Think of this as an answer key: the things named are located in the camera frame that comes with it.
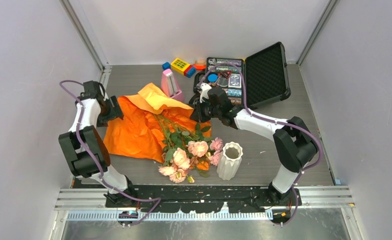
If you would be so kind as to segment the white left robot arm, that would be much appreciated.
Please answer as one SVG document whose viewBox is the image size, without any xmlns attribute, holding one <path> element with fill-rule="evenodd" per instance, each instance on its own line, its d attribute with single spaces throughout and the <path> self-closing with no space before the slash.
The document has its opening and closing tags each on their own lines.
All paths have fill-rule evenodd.
<svg viewBox="0 0 392 240">
<path fill-rule="evenodd" d="M 87 81 L 81 86 L 83 92 L 73 96 L 77 109 L 74 122 L 58 137 L 65 160 L 75 177 L 90 178 L 107 188 L 104 196 L 109 203 L 131 207 L 137 201 L 134 186 L 111 165 L 110 154 L 97 131 L 111 120 L 123 119 L 123 112 L 117 98 L 109 97 L 103 84 Z"/>
</svg>

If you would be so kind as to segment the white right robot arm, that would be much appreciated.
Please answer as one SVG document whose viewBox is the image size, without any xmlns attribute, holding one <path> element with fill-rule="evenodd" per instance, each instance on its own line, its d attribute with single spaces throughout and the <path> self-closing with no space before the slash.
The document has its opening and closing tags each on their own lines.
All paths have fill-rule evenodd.
<svg viewBox="0 0 392 240">
<path fill-rule="evenodd" d="M 206 83 L 196 86 L 190 103 L 194 121 L 205 123 L 217 118 L 225 126 L 253 132 L 275 144 L 281 166 L 268 187 L 269 199 L 275 205 L 289 199 L 300 176 L 314 167 L 309 164 L 313 157 L 318 155 L 321 160 L 324 156 L 321 143 L 299 117 L 273 118 L 250 111 L 246 105 L 233 105 L 222 88 Z"/>
</svg>

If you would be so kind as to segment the orange flower bouquet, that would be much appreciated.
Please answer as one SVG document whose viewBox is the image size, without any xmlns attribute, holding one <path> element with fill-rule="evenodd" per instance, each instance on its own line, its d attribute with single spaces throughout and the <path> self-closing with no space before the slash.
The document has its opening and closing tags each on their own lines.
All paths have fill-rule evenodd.
<svg viewBox="0 0 392 240">
<path fill-rule="evenodd" d="M 209 177 L 208 170 L 219 164 L 224 146 L 221 138 L 204 136 L 211 127 L 197 123 L 195 130 L 191 131 L 165 116 L 155 115 L 154 118 L 163 133 L 160 174 L 175 184 L 195 183 L 193 171 L 204 178 Z"/>
</svg>

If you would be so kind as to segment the orange yellow wrapping paper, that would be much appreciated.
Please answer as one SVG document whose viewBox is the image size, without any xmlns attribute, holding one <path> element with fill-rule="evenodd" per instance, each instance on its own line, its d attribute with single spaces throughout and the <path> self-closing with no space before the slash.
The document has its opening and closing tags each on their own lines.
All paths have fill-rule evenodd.
<svg viewBox="0 0 392 240">
<path fill-rule="evenodd" d="M 103 140 L 110 154 L 162 163 L 165 135 L 156 116 L 166 117 L 193 133 L 196 131 L 196 122 L 190 119 L 193 108 L 168 97 L 153 83 L 135 95 L 120 96 L 118 103 L 124 117 L 108 123 Z"/>
</svg>

